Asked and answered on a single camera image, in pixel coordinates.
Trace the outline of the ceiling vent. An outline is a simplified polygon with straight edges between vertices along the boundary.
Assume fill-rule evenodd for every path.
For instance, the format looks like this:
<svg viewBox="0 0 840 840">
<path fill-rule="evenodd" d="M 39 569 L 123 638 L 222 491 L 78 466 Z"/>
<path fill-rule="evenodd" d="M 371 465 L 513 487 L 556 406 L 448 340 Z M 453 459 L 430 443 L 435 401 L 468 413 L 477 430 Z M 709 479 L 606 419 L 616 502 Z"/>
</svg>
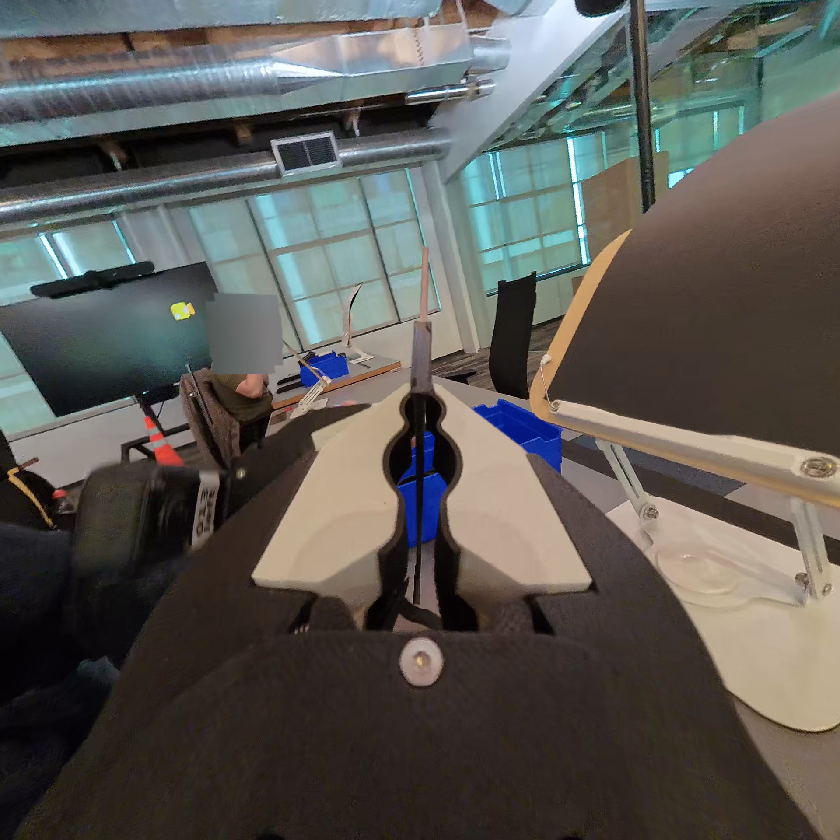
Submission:
<svg viewBox="0 0 840 840">
<path fill-rule="evenodd" d="M 342 166 L 333 131 L 273 139 L 269 144 L 280 177 L 325 172 Z"/>
</svg>

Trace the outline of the black chair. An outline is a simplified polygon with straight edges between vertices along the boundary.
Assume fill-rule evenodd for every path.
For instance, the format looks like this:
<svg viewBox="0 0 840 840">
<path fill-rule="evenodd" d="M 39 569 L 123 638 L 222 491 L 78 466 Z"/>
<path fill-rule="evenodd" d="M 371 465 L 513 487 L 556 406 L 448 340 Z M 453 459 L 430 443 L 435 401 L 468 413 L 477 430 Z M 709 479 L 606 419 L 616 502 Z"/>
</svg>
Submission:
<svg viewBox="0 0 840 840">
<path fill-rule="evenodd" d="M 520 399 L 529 397 L 528 363 L 532 318 L 537 303 L 537 272 L 501 281 L 488 358 L 496 392 Z"/>
</svg>

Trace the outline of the small wooden table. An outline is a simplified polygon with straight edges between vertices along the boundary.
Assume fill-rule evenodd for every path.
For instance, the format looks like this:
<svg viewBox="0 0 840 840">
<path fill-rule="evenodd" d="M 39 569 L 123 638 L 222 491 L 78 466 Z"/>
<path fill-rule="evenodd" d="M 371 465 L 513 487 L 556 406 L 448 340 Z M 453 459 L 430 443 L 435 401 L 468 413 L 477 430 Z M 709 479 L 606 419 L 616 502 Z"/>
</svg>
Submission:
<svg viewBox="0 0 840 840">
<path fill-rule="evenodd" d="M 324 386 L 320 395 L 325 396 L 327 393 L 342 389 L 345 386 L 355 385 L 380 375 L 399 371 L 402 368 L 403 365 L 399 360 L 383 356 L 375 356 L 373 359 L 363 361 L 359 364 L 349 364 L 350 372 L 338 379 L 332 378 L 331 382 Z M 278 411 L 285 410 L 289 406 L 297 405 L 310 390 L 311 388 L 298 385 L 288 392 L 276 394 L 272 402 L 272 407 Z"/>
</svg>

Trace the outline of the pale tool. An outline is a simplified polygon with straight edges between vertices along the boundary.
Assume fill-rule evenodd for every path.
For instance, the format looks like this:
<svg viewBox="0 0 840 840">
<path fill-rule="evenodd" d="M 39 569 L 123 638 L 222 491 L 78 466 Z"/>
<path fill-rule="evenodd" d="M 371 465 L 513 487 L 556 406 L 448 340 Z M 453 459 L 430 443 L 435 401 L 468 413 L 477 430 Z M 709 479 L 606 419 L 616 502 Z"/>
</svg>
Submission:
<svg viewBox="0 0 840 840">
<path fill-rule="evenodd" d="M 342 346 L 343 353 L 349 364 L 360 364 L 367 361 L 369 354 L 364 353 L 353 345 L 353 305 L 355 299 L 360 293 L 364 283 L 359 283 L 354 286 L 343 304 L 343 332 L 342 332 Z"/>
</svg>

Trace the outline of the thin dark stick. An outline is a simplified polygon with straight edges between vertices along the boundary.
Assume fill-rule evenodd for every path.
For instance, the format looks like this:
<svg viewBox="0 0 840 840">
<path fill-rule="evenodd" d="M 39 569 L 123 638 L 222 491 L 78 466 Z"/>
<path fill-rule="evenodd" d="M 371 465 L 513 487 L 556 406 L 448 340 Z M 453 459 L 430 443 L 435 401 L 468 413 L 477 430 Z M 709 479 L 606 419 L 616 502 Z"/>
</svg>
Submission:
<svg viewBox="0 0 840 840">
<path fill-rule="evenodd" d="M 413 332 L 411 365 L 411 394 L 416 398 L 430 396 L 434 392 L 432 383 L 433 331 L 428 319 L 429 254 L 426 246 L 422 250 L 420 290 L 419 313 Z"/>
</svg>

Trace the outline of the small blue bin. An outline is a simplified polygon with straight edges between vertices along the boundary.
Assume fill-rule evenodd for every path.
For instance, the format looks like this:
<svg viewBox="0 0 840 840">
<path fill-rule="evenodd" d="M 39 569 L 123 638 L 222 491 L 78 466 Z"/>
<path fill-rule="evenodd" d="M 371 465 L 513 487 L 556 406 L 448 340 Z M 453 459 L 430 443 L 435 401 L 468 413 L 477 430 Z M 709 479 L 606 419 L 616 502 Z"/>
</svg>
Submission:
<svg viewBox="0 0 840 840">
<path fill-rule="evenodd" d="M 317 384 L 319 377 L 327 377 L 331 382 L 350 375 L 350 366 L 346 357 L 333 351 L 321 354 L 307 353 L 298 363 L 299 380 L 302 386 L 310 388 Z"/>
</svg>

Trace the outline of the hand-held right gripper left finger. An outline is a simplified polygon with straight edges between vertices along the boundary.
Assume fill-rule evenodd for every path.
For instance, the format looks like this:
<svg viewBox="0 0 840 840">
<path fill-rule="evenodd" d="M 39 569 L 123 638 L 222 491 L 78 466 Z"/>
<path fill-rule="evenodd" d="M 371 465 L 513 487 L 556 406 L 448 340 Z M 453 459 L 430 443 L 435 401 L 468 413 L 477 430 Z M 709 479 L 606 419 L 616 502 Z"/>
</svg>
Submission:
<svg viewBox="0 0 840 840">
<path fill-rule="evenodd" d="M 390 457 L 410 385 L 313 435 L 316 456 L 253 570 L 264 588 L 379 598 L 407 578 L 405 506 Z"/>
</svg>

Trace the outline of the cardboard panel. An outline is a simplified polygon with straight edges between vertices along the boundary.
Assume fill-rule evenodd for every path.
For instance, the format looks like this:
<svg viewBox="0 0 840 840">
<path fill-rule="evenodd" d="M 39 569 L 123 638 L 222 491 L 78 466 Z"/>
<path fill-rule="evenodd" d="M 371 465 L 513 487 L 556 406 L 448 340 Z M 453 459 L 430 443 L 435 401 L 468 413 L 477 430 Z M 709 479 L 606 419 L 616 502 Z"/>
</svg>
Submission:
<svg viewBox="0 0 840 840">
<path fill-rule="evenodd" d="M 581 193 L 587 248 L 593 261 L 643 213 L 639 158 L 626 158 L 584 179 Z"/>
</svg>

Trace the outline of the black board with wooden rim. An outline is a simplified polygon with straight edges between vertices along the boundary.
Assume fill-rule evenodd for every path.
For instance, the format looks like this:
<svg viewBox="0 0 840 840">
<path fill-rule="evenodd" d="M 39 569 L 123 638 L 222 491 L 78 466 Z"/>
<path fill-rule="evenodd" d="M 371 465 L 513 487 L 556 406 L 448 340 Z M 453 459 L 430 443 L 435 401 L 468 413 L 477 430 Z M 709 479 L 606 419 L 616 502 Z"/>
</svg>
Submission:
<svg viewBox="0 0 840 840">
<path fill-rule="evenodd" d="M 536 374 L 533 412 L 839 456 L 839 97 L 763 122 L 591 263 Z"/>
</svg>

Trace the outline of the silver ceiling pipe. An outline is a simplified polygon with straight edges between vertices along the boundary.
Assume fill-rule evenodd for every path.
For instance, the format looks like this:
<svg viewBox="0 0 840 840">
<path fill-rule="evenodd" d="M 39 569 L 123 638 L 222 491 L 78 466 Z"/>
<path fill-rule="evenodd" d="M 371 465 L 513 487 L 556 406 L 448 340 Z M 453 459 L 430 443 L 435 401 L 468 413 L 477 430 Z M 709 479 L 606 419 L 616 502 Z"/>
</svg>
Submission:
<svg viewBox="0 0 840 840">
<path fill-rule="evenodd" d="M 443 128 L 422 128 L 339 138 L 340 168 L 280 177 L 268 150 L 200 161 L 159 164 L 2 189 L 2 229 L 33 228 L 62 219 L 158 205 L 190 196 L 268 183 L 297 182 L 324 173 L 445 158 L 452 142 Z"/>
</svg>

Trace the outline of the large blue bin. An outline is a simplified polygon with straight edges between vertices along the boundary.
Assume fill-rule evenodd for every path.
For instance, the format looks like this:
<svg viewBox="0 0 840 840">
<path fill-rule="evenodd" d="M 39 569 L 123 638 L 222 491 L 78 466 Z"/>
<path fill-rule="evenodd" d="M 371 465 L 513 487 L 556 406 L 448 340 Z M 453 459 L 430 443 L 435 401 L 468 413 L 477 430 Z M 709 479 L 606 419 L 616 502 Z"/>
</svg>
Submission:
<svg viewBox="0 0 840 840">
<path fill-rule="evenodd" d="M 528 454 L 538 455 L 557 472 L 562 467 L 561 429 L 534 416 L 524 408 L 499 399 L 495 405 L 480 404 L 472 410 L 483 417 L 496 430 L 510 438 Z M 435 437 L 426 432 L 424 437 L 423 465 L 423 516 L 421 543 L 434 539 L 438 528 L 438 512 L 446 490 L 446 482 L 434 468 Z M 417 545 L 417 482 L 416 448 L 412 448 L 409 469 L 400 478 L 399 489 L 406 507 L 406 532 L 408 547 Z"/>
</svg>

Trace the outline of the large silver ceiling duct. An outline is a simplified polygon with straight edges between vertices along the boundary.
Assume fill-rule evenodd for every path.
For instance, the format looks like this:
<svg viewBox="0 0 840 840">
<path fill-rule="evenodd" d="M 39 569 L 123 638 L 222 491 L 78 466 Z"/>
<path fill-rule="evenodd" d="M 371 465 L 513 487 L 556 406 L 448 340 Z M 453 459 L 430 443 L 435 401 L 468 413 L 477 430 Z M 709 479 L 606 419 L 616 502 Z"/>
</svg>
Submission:
<svg viewBox="0 0 840 840">
<path fill-rule="evenodd" d="M 2 69 L 2 125 L 212 103 L 299 110 L 448 88 L 508 66 L 507 40 L 463 25 L 392 28 L 82 59 L 18 61 Z"/>
</svg>

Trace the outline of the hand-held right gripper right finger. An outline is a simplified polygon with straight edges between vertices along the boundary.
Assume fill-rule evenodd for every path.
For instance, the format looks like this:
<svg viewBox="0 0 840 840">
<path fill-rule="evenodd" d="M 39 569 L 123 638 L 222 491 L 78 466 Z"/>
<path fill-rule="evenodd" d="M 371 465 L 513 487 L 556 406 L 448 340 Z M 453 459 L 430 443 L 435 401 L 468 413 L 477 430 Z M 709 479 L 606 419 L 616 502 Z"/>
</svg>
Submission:
<svg viewBox="0 0 840 840">
<path fill-rule="evenodd" d="M 434 385 L 434 470 L 445 483 L 434 548 L 438 598 L 584 592 L 592 577 L 529 454 Z"/>
</svg>

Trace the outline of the black bag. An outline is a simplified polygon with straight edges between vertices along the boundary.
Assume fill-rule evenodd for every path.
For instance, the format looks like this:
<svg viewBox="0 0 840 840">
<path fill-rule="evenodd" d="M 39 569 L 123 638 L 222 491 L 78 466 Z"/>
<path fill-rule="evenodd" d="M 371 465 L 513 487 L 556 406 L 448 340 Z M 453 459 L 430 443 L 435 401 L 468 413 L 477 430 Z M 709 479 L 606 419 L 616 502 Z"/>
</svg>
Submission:
<svg viewBox="0 0 840 840">
<path fill-rule="evenodd" d="M 18 463 L 1 433 L 1 523 L 35 530 L 57 530 L 53 518 L 56 488 L 32 470 L 38 457 Z"/>
</svg>

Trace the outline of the black tv screen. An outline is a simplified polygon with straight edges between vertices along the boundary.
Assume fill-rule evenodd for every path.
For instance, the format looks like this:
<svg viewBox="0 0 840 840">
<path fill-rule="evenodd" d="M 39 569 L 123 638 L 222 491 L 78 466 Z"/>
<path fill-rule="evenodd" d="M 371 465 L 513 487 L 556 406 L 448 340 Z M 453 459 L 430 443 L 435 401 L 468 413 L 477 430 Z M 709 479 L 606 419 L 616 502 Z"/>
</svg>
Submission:
<svg viewBox="0 0 840 840">
<path fill-rule="evenodd" d="M 178 383 L 211 363 L 204 262 L 2 307 L 2 335 L 57 417 Z"/>
</svg>

